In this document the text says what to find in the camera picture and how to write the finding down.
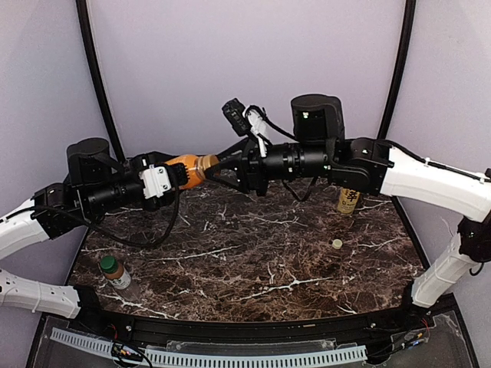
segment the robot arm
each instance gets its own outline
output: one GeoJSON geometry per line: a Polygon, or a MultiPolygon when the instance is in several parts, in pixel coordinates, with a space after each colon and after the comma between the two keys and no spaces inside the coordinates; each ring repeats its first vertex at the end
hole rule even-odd
{"type": "MultiPolygon", "coordinates": [[[[345,140],[341,102],[336,97],[297,97],[292,108],[295,136],[274,126],[264,110],[229,101],[223,113],[234,130],[249,139],[219,154],[218,163],[214,156],[196,161],[207,163],[199,169],[187,167],[187,159],[155,152],[122,165],[109,157],[108,143],[100,139],[68,147],[68,180],[42,189],[0,218],[0,259],[84,223],[97,223],[104,213],[122,205],[139,202],[149,211],[170,205],[177,187],[190,188],[205,176],[240,192],[256,191],[259,196],[267,193],[272,180],[325,177],[330,184],[359,192],[403,196],[461,213],[464,218],[448,249],[410,286],[407,303],[412,309],[431,307],[472,266],[491,261],[491,170],[482,174],[455,169],[384,140],[345,140]],[[266,125],[297,142],[271,144],[266,125]],[[222,169],[235,172],[236,181],[220,177],[222,169]]],[[[74,318],[94,299],[82,287],[41,284],[0,270],[0,305],[74,318]]]]}
{"type": "MultiPolygon", "coordinates": [[[[247,127],[233,114],[235,100],[224,114],[232,127],[247,127]]],[[[423,310],[473,266],[491,261],[491,169],[467,172],[421,158],[386,140],[344,139],[341,103],[336,97],[305,95],[292,101],[297,143],[267,146],[262,155],[254,143],[226,157],[209,170],[209,179],[241,192],[267,192],[271,180],[325,177],[331,184],[362,193],[417,199],[462,214],[458,233],[446,251],[410,286],[406,307],[423,310]],[[221,169],[236,172],[237,181],[216,178],[221,169]]],[[[274,124],[262,114],[262,119],[274,124]]]]}
{"type": "MultiPolygon", "coordinates": [[[[113,173],[108,164],[117,165],[110,161],[107,153],[107,142],[99,139],[69,147],[70,180],[40,190],[32,199],[0,218],[0,259],[29,245],[57,238],[80,225],[62,214],[39,207],[62,209],[96,222],[106,211],[132,202],[140,202],[147,210],[170,204],[172,196],[167,195],[173,185],[169,167],[160,164],[169,159],[167,155],[140,155],[129,160],[126,169],[118,168],[120,172],[113,173]]],[[[178,184],[186,184],[189,174],[186,167],[179,163],[172,169],[177,173],[178,184]]],[[[0,269],[0,306],[75,318],[83,307],[97,306],[97,297],[88,287],[43,284],[0,269]]]]}

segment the bottle cap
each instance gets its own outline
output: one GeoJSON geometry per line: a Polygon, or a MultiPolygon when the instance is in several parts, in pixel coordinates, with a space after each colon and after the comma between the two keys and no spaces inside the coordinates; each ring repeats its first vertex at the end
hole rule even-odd
{"type": "Polygon", "coordinates": [[[332,241],[332,248],[341,249],[342,246],[343,246],[343,242],[340,239],[335,239],[332,241]]]}
{"type": "Polygon", "coordinates": [[[112,255],[107,255],[101,259],[101,270],[106,274],[113,274],[117,271],[119,264],[117,260],[112,255]]]}

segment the dark brown marble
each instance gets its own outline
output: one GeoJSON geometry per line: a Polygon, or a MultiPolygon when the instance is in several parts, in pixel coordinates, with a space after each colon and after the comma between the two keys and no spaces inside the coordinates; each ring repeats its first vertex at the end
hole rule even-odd
{"type": "MultiPolygon", "coordinates": [[[[292,186],[301,192],[306,183],[292,186]]],[[[90,234],[70,284],[93,285],[109,311],[182,320],[307,320],[397,306],[423,270],[401,220],[384,197],[367,196],[353,215],[341,215],[338,194],[322,180],[303,203],[278,182],[266,197],[207,183],[182,194],[180,219],[157,250],[90,234]],[[335,238],[341,250],[329,245],[335,238]],[[123,261],[140,285],[139,304],[104,280],[105,255],[123,261]]],[[[103,223],[141,241],[160,236],[171,211],[121,209],[103,223]]]]}

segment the green lid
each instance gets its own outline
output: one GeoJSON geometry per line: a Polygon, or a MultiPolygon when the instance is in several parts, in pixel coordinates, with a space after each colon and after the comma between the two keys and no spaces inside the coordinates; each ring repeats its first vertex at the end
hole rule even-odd
{"type": "Polygon", "coordinates": [[[113,274],[118,268],[117,260],[112,255],[101,259],[101,270],[106,274],[113,274]]]}

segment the orange bottle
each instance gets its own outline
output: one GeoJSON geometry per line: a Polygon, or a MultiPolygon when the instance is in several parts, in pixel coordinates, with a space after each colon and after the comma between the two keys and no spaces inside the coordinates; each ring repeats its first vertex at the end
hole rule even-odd
{"type": "Polygon", "coordinates": [[[166,162],[167,165],[183,163],[187,170],[188,182],[180,189],[191,189],[205,181],[205,170],[219,162],[215,155],[183,155],[166,162]]]}

